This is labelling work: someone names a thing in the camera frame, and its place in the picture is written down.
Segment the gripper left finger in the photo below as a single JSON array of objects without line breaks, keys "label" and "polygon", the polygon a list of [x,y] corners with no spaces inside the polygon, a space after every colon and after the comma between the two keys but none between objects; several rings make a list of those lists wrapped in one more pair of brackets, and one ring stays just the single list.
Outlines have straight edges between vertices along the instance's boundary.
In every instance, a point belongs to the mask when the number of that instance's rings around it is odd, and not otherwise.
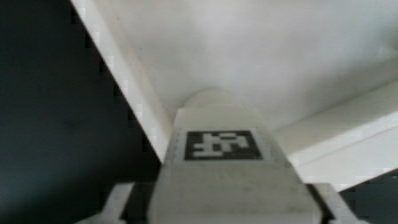
[{"label": "gripper left finger", "polygon": [[119,183],[113,185],[99,213],[73,224],[126,224],[126,221],[122,220],[121,216],[128,203],[131,189],[131,183]]}]

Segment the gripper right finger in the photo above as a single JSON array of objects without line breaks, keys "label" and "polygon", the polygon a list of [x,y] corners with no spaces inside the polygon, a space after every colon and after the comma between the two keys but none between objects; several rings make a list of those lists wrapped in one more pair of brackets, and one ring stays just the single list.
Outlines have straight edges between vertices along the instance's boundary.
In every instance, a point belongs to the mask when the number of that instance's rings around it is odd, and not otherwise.
[{"label": "gripper right finger", "polygon": [[371,224],[355,216],[334,186],[328,183],[314,183],[312,188],[328,214],[325,224]]}]

